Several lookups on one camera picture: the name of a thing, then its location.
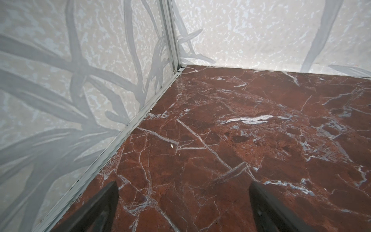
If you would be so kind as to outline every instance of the leaf pattern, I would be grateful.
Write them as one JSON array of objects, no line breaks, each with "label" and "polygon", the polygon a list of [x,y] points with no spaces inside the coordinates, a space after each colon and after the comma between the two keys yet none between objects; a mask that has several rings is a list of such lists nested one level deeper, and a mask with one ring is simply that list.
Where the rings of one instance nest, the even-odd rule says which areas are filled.
[{"label": "leaf pattern", "polygon": [[108,88],[99,79],[132,92],[139,103],[139,108],[144,107],[146,99],[151,97],[148,96],[148,90],[153,79],[155,79],[154,92],[162,87],[164,68],[169,63],[168,58],[162,58],[166,54],[164,38],[162,33],[159,32],[161,30],[157,27],[155,17],[147,1],[141,0],[141,3],[149,15],[155,30],[155,36],[158,38],[152,54],[151,69],[145,83],[134,39],[131,0],[124,0],[125,25],[123,26],[125,27],[126,42],[137,75],[138,81],[136,83],[132,83],[129,79],[111,71],[89,65],[89,62],[82,54],[76,30],[74,0],[67,0],[65,7],[65,22],[71,53],[70,61],[53,52],[38,49],[6,35],[0,35],[1,52],[41,62],[72,73],[71,82],[69,83],[71,100],[2,69],[0,69],[0,89],[34,109],[81,125],[81,130],[73,128],[50,129],[11,144],[0,151],[0,165],[21,160],[14,167],[3,172],[0,176],[0,184],[6,182],[26,166],[33,165],[33,170],[26,180],[23,191],[0,214],[0,231],[4,231],[13,217],[24,206],[26,209],[19,231],[31,231],[37,212],[53,182],[61,176],[91,165],[103,150],[93,152],[82,158],[77,157],[100,141],[116,137],[120,133],[119,130],[103,127],[96,122],[83,89],[85,83],[89,82],[92,84],[111,102],[114,112],[106,110],[106,117],[111,121],[125,125],[130,122],[131,118],[122,102],[121,96]]},{"label": "leaf pattern", "polygon": [[345,73],[349,76],[371,78],[371,72],[357,67],[347,67],[342,65],[329,65],[330,68]]},{"label": "leaf pattern", "polygon": [[[175,24],[180,34],[180,36],[178,36],[178,44],[179,44],[179,53],[180,53],[180,58],[181,58],[182,63],[190,64],[190,65],[193,64],[187,58],[200,59],[200,60],[207,61],[211,64],[216,63],[216,61],[214,61],[213,59],[209,57],[206,57],[199,53],[196,54],[196,52],[193,49],[191,40],[195,38],[196,36],[198,36],[202,32],[202,29],[199,29],[195,32],[188,34],[187,28],[183,22],[182,17],[180,16],[180,12],[175,2],[173,3],[173,11],[174,11]],[[183,43],[186,43],[188,45],[189,50],[190,50],[189,53],[187,53],[185,49],[183,48],[182,46]]]}]

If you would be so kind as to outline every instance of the speckled wall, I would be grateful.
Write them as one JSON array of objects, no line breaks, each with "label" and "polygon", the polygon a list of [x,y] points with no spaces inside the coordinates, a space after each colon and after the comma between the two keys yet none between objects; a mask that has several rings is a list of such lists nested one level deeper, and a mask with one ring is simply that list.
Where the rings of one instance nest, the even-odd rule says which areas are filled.
[{"label": "speckled wall", "polygon": [[173,0],[183,63],[371,77],[370,0]]},{"label": "speckled wall", "polygon": [[31,231],[171,76],[154,0],[2,0],[0,231]]}]

